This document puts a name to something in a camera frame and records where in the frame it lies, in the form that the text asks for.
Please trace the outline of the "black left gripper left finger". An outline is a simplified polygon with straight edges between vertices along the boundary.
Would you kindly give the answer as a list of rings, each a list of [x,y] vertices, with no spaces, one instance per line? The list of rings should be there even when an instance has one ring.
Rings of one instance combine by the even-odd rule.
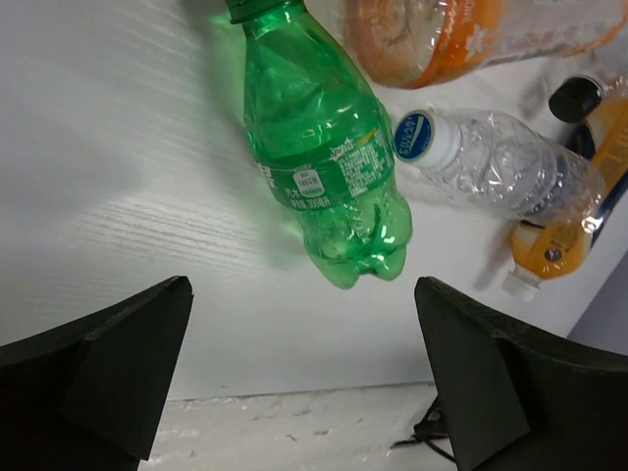
[[[172,277],[1,348],[4,470],[135,470],[150,457],[192,286]]]

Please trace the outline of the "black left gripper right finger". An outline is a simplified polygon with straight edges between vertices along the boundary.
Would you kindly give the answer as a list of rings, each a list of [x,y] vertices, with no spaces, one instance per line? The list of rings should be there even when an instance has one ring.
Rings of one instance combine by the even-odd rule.
[[[434,277],[415,304],[460,470],[627,467],[627,358],[494,310]]]

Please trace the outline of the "green Sprite plastic bottle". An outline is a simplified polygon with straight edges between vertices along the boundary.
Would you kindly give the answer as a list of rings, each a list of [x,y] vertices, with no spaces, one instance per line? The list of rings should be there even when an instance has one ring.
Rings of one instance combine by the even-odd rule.
[[[245,35],[243,119],[256,165],[323,276],[352,288],[404,267],[412,237],[388,114],[301,1],[232,1]]]

